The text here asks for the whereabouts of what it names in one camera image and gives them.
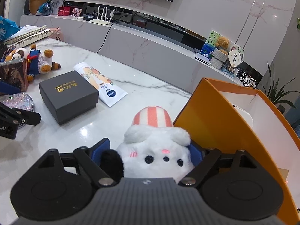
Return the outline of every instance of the blue oval label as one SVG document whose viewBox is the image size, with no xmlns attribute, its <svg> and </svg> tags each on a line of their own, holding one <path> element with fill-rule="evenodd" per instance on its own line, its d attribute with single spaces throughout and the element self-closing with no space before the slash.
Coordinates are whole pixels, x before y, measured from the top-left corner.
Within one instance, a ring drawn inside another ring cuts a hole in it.
<svg viewBox="0 0 300 225">
<path fill-rule="evenodd" d="M 109 92 L 107 93 L 107 95 L 108 95 L 109 97 L 114 97 L 114 96 L 116 95 L 116 92 L 115 92 L 115 91 L 109 91 Z"/>
</svg>

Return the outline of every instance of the pink and white striped hat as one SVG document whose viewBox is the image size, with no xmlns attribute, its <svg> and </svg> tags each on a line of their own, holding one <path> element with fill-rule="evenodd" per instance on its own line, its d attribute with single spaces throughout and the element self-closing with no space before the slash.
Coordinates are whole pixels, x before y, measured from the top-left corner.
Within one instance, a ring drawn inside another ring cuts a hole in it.
<svg viewBox="0 0 300 225">
<path fill-rule="evenodd" d="M 132 125 L 150 125 L 153 127 L 173 127 L 167 111 L 159 106 L 149 106 L 140 110 L 133 119 Z"/>
</svg>

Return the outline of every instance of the glitter compact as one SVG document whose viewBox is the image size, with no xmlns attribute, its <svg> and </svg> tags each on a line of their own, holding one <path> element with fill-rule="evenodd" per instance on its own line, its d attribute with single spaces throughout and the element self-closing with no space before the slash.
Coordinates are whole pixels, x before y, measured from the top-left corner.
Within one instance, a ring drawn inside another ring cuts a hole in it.
<svg viewBox="0 0 300 225">
<path fill-rule="evenodd" d="M 19 108 L 22 110 L 34 111 L 34 104 L 32 98 L 25 93 L 18 93 L 14 95 L 8 95 L 1 99 L 1 102 L 9 108 Z"/>
</svg>

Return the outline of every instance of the dark gray box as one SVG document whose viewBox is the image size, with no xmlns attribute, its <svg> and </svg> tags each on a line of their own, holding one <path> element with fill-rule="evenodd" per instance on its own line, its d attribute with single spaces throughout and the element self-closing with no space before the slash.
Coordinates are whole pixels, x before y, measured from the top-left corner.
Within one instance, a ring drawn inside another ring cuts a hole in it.
<svg viewBox="0 0 300 225">
<path fill-rule="evenodd" d="M 62 125 L 96 107 L 99 91 L 76 71 L 39 83 L 40 95 L 52 116 Z"/>
</svg>

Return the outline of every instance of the open orange box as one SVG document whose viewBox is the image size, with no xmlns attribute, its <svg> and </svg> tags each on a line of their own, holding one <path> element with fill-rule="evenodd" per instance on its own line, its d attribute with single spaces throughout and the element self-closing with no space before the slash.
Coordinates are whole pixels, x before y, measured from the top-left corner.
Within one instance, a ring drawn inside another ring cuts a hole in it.
<svg viewBox="0 0 300 225">
<path fill-rule="evenodd" d="M 251 128 L 232 104 L 247 111 Z M 281 185 L 283 204 L 277 216 L 288 225 L 299 218 L 300 140 L 274 104 L 259 90 L 203 78 L 174 122 L 203 148 L 223 153 L 247 150 Z M 289 171 L 287 181 L 278 168 Z"/>
</svg>

